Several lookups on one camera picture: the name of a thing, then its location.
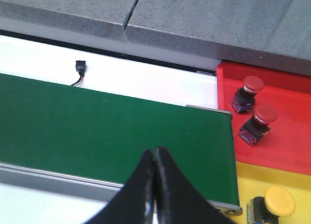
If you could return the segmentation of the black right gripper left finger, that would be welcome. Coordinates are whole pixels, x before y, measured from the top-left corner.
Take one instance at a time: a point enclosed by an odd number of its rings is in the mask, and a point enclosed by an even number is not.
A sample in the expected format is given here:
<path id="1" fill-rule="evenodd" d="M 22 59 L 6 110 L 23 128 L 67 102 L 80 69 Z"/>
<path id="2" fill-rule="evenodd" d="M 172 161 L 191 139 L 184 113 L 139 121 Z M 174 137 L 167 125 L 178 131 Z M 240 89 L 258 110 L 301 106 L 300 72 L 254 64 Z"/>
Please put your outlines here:
<path id="1" fill-rule="evenodd" d="M 151 224 L 154 213 L 154 155 L 145 150 L 121 190 L 87 224 Z"/>

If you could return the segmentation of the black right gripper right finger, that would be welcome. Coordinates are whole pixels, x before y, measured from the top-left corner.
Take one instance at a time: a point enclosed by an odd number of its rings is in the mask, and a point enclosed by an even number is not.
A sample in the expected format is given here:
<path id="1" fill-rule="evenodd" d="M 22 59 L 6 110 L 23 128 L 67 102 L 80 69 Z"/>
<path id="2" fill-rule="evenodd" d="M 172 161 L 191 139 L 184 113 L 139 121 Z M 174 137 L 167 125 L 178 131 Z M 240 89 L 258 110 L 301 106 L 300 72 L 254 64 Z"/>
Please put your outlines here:
<path id="1" fill-rule="evenodd" d="M 154 191 L 160 224 L 232 224 L 185 177 L 165 147 L 155 152 Z"/>

